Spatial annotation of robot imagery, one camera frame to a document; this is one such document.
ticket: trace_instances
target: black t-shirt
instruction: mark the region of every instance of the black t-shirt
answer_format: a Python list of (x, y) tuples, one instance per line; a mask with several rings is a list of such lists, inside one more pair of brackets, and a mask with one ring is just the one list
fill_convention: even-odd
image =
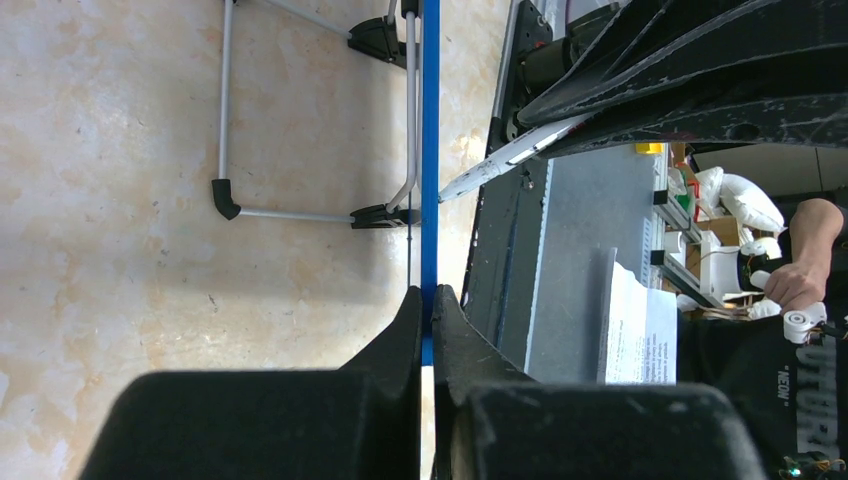
[[(834, 248), (848, 238), (846, 221)], [(780, 238), (791, 256), (786, 231)], [(845, 325), (848, 272), (832, 272), (828, 321)], [(825, 336), (799, 346), (783, 338), (783, 318), (754, 322), (686, 322), (680, 329), (678, 381), (713, 385), (748, 425), (768, 473), (777, 477), (785, 455), (820, 451), (848, 456), (848, 341)]]

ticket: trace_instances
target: white paper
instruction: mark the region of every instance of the white paper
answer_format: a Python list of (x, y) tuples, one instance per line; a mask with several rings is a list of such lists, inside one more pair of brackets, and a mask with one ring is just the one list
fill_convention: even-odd
[(615, 263), (600, 364), (605, 383), (677, 381), (677, 301)]

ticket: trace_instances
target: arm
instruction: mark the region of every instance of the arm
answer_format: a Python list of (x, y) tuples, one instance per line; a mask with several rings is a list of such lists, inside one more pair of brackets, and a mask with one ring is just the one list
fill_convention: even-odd
[(789, 224), (792, 263), (772, 273), (763, 291), (783, 311), (801, 310), (824, 299), (833, 242), (846, 228), (843, 210), (827, 200), (802, 202)]

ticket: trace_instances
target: person's hand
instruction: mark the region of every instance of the person's hand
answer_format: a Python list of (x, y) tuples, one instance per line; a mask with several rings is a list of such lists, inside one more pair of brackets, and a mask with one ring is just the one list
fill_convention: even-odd
[(812, 263), (790, 263), (775, 270), (766, 282), (766, 297), (783, 308), (803, 310), (824, 300), (829, 268)]

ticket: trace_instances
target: yellow object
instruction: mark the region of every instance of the yellow object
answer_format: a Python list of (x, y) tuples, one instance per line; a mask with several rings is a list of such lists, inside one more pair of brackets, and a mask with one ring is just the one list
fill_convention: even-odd
[(637, 143), (636, 144), (636, 153), (645, 153), (645, 154), (653, 154), (653, 153), (662, 153), (665, 151), (664, 143)]

